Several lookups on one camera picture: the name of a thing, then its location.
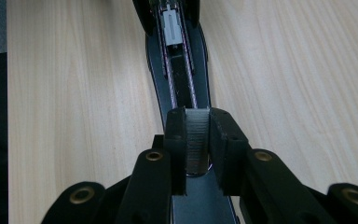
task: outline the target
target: wooden surface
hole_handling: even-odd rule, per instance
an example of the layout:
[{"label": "wooden surface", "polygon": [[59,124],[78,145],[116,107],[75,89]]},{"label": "wooden surface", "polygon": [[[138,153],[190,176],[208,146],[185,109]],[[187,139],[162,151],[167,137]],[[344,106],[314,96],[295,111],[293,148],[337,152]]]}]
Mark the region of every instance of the wooden surface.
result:
[{"label": "wooden surface", "polygon": [[[358,185],[358,0],[208,0],[213,106],[306,185]],[[9,219],[131,173],[162,133],[131,1],[7,1]]]}]

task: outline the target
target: wooden desk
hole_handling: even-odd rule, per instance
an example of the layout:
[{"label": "wooden desk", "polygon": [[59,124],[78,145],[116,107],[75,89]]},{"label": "wooden desk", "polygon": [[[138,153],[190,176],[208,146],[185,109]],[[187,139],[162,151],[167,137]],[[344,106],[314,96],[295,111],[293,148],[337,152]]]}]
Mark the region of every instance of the wooden desk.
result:
[{"label": "wooden desk", "polygon": [[[9,211],[110,186],[162,133],[131,1],[7,1]],[[201,2],[213,105],[306,185],[358,185],[358,0]]]}]

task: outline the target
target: wood grain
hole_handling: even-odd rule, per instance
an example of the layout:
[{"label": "wood grain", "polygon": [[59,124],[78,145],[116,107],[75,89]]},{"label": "wood grain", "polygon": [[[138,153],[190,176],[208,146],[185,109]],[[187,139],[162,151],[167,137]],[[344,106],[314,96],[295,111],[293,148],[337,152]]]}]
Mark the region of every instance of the wood grain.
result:
[{"label": "wood grain", "polygon": [[[306,185],[358,185],[358,1],[202,1],[213,106]],[[7,1],[9,220],[131,173],[162,133],[131,1]]]}]

